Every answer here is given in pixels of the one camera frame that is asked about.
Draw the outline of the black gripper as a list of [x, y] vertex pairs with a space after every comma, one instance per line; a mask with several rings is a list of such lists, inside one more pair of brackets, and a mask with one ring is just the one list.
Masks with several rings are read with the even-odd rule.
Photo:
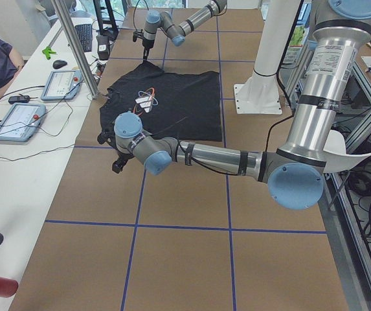
[[133, 159], [133, 154], [125, 153], [117, 149], [118, 159], [119, 162], [128, 162], [130, 159]]
[[153, 40], [143, 38], [142, 39], [142, 45], [144, 47], [143, 60], [147, 60], [148, 55], [149, 55], [149, 51], [150, 51], [151, 48], [153, 48]]

